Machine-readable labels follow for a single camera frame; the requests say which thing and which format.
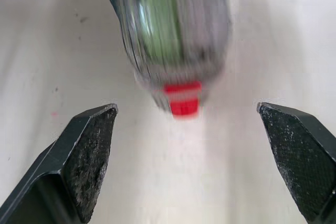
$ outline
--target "black metal tool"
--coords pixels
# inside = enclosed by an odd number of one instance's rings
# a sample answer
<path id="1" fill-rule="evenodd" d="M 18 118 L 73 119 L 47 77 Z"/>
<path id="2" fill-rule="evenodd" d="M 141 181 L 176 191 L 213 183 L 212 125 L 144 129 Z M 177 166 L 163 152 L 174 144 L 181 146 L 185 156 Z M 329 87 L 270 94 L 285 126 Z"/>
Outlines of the black metal tool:
<path id="1" fill-rule="evenodd" d="M 110 154 L 114 104 L 72 118 L 0 208 L 0 224 L 88 223 Z"/>
<path id="2" fill-rule="evenodd" d="M 302 111 L 260 103 L 258 113 L 302 215 L 309 224 L 336 223 L 336 138 Z"/>

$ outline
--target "white background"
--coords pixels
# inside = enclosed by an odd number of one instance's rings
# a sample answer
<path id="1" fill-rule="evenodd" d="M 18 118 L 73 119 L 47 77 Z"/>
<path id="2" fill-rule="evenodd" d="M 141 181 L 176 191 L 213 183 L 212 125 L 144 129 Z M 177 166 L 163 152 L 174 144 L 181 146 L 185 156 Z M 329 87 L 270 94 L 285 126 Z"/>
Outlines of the white background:
<path id="1" fill-rule="evenodd" d="M 336 0 L 230 4 L 225 73 L 200 116 L 177 121 L 138 88 L 108 0 L 0 0 L 0 204 L 74 115 L 115 102 L 91 223 L 305 223 L 256 105 L 336 134 Z"/>

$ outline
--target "white surface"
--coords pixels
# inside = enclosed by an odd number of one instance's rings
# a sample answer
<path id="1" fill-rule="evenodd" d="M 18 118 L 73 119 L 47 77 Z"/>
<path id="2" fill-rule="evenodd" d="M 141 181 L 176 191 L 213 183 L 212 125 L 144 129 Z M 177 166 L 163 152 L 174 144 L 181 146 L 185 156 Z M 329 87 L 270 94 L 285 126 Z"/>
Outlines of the white surface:
<path id="1" fill-rule="evenodd" d="M 230 1 L 226 72 L 181 122 L 137 87 L 108 0 L 0 0 L 0 203 L 74 115 L 116 102 L 91 223 L 305 223 L 256 104 L 305 110 L 336 134 L 336 0 Z"/>

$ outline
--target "clear plastic bottle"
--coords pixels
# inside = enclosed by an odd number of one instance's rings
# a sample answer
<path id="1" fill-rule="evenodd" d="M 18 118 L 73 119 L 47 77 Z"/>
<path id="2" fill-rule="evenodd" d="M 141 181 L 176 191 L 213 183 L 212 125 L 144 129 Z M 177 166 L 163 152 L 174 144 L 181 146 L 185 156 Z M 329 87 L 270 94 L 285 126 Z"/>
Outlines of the clear plastic bottle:
<path id="1" fill-rule="evenodd" d="M 166 87 L 200 83 L 197 96 L 207 92 L 224 67 L 227 0 L 117 0 L 116 5 L 136 78 L 160 107 L 171 109 Z M 183 100 L 183 88 L 177 90 Z"/>

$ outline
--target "red bottle cap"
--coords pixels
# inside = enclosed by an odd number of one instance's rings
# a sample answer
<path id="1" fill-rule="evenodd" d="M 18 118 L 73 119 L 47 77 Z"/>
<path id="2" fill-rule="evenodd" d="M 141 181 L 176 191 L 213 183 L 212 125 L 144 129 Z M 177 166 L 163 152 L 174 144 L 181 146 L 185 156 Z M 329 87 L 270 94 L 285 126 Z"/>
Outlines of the red bottle cap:
<path id="1" fill-rule="evenodd" d="M 170 108 L 174 116 L 190 116 L 197 114 L 200 106 L 198 98 L 202 84 L 193 82 L 183 85 L 166 85 L 164 93 L 170 97 Z"/>

